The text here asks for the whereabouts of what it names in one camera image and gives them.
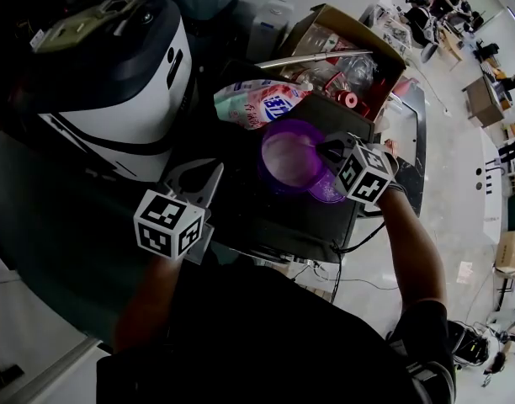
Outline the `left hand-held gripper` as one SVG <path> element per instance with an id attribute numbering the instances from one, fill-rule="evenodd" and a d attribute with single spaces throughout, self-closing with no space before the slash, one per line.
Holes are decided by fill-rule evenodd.
<path id="1" fill-rule="evenodd" d="M 167 174 L 162 182 L 166 194 L 148 189 L 134 214 L 138 247 L 168 261 L 185 259 L 201 237 L 223 172 L 220 159 L 201 158 Z M 195 205 L 181 199 L 195 199 Z"/>

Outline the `white powder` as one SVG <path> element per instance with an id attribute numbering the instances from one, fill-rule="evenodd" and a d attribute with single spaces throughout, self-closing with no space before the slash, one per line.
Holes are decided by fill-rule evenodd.
<path id="1" fill-rule="evenodd" d="M 306 186 L 321 169 L 316 149 L 304 147 L 299 138 L 308 137 L 282 132 L 269 137 L 262 146 L 262 158 L 268 172 L 290 187 Z"/>

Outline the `person's left forearm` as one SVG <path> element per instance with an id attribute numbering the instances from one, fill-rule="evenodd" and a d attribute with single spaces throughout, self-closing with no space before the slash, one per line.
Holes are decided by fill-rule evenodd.
<path id="1" fill-rule="evenodd" d="M 145 346 L 163 334 L 173 305 L 182 260 L 154 257 L 114 332 L 116 353 Z"/>

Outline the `pink detergent refill pouch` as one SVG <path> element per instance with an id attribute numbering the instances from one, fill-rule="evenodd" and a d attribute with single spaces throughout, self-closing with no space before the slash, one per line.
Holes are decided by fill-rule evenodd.
<path id="1" fill-rule="evenodd" d="M 312 92 L 310 83 L 258 79 L 233 83 L 213 99 L 220 120 L 255 130 L 287 114 Z"/>

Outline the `purple plastic lid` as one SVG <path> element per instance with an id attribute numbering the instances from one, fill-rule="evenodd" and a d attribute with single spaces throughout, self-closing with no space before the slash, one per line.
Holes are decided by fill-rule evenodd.
<path id="1" fill-rule="evenodd" d="M 323 177 L 313 185 L 308 193 L 324 204 L 336 204 L 343 202 L 345 196 L 338 193 L 334 188 L 335 177 L 330 170 L 327 170 Z"/>

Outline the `red plastic reel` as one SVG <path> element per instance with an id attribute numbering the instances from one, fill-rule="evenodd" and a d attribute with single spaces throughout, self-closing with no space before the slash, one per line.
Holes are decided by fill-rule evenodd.
<path id="1" fill-rule="evenodd" d="M 359 100 L 358 96 L 354 92 L 347 90 L 338 91 L 335 98 L 342 106 L 352 109 L 363 117 L 366 117 L 369 113 L 368 105 L 362 100 Z"/>

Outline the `purple plastic tub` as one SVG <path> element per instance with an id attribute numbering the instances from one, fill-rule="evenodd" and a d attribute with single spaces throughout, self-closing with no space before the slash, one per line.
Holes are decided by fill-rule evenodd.
<path id="1" fill-rule="evenodd" d="M 321 169 L 320 172 L 306 185 L 300 188 L 296 187 L 290 187 L 288 185 L 285 185 L 283 183 L 280 183 L 276 178 L 274 178 L 265 167 L 265 164 L 263 162 L 262 158 L 262 146 L 263 143 L 271 136 L 276 135 L 278 133 L 282 132 L 291 132 L 295 133 L 297 135 L 304 135 L 309 136 L 312 140 L 322 142 L 324 140 L 324 135 L 313 125 L 310 123 L 304 121 L 304 120 L 296 120 L 296 119 L 286 119 L 286 120 L 277 120 L 273 122 L 266 130 L 263 139 L 261 141 L 261 146 L 259 147 L 259 154 L 258 154 L 258 170 L 261 173 L 261 176 L 263 177 L 263 180 L 266 181 L 269 186 L 271 186 L 272 189 L 279 191 L 279 192 L 285 192 L 285 193 L 302 193 L 307 190 L 309 190 L 313 185 L 315 185 L 325 174 L 327 167 L 322 162 L 322 160 L 319 158 L 317 149 L 316 149 L 316 156 L 319 158 L 321 162 Z"/>

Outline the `clear crumpled plastic bag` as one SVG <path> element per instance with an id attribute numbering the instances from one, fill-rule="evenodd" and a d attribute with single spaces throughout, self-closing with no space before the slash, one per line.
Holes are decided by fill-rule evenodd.
<path id="1" fill-rule="evenodd" d="M 353 91 L 363 91 L 371 87 L 378 65 L 371 55 L 359 55 L 340 57 L 337 67 Z"/>

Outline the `black marble sink cabinet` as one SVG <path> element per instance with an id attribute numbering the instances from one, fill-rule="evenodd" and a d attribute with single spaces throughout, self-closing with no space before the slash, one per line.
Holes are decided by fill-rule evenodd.
<path id="1" fill-rule="evenodd" d="M 366 142 L 381 143 L 391 139 L 397 142 L 399 165 L 396 181 L 407 191 L 407 197 L 416 214 L 422 209 L 426 176 L 427 115 L 425 93 L 413 81 L 405 94 L 390 95 L 384 113 L 374 123 L 362 121 L 358 137 Z"/>

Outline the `black washing machine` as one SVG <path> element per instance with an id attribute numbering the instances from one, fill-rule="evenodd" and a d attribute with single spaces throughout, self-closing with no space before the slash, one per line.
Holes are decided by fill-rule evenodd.
<path id="1" fill-rule="evenodd" d="M 265 77 L 265 71 L 246 62 L 229 60 L 221 69 L 215 88 Z M 291 117 L 308 122 L 324 136 L 350 132 L 363 141 L 374 139 L 374 123 L 357 113 L 313 93 L 283 120 Z M 261 142 L 267 127 L 245 130 L 215 120 L 206 131 L 211 146 L 206 152 L 225 165 L 210 209 L 216 241 L 248 252 L 289 253 L 298 258 L 337 263 L 333 242 L 347 246 L 358 205 L 344 200 L 325 204 L 304 192 L 280 194 L 258 171 Z"/>

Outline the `pink plastic jug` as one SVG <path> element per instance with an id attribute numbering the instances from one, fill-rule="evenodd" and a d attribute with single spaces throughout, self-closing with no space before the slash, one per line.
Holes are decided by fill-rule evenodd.
<path id="1" fill-rule="evenodd" d="M 393 88 L 392 93 L 398 98 L 402 98 L 409 92 L 412 86 L 417 86 L 418 84 L 419 81 L 414 77 L 401 79 Z"/>

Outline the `silver metal tube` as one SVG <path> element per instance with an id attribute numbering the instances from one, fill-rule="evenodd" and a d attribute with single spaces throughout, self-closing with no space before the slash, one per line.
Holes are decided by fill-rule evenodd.
<path id="1" fill-rule="evenodd" d="M 269 69 L 275 67 L 283 67 L 290 66 L 294 64 L 300 64 L 305 62 L 318 62 L 324 61 L 332 58 L 340 58 L 340 57 L 351 57 L 351 56 L 363 56 L 363 55 L 371 55 L 371 50 L 341 50 L 341 51 L 331 51 L 331 52 L 322 52 L 316 53 L 306 56 L 290 56 L 285 58 L 280 58 L 273 61 L 265 61 L 256 63 L 255 66 L 261 69 Z"/>

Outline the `brown wooden desk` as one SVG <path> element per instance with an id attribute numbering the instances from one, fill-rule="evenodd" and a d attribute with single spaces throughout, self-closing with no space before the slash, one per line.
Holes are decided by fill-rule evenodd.
<path id="1" fill-rule="evenodd" d="M 462 92 L 467 95 L 469 119 L 476 118 L 482 128 L 487 128 L 505 119 L 501 102 L 486 76 L 473 81 L 463 88 Z"/>

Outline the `white bathtub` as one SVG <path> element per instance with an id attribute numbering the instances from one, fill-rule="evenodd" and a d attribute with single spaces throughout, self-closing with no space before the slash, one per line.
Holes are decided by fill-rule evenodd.
<path id="1" fill-rule="evenodd" d="M 515 159 L 515 141 L 498 148 L 481 127 L 474 129 L 473 140 L 469 176 L 475 178 L 475 212 L 481 213 L 481 234 L 487 244 L 497 245 L 502 234 L 502 183 L 508 163 Z"/>

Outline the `closed cardboard box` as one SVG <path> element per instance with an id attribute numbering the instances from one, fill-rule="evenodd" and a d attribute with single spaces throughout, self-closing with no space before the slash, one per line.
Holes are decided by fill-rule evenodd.
<path id="1" fill-rule="evenodd" d="M 507 231 L 501 235 L 494 266 L 497 276 L 515 279 L 515 231 Z"/>

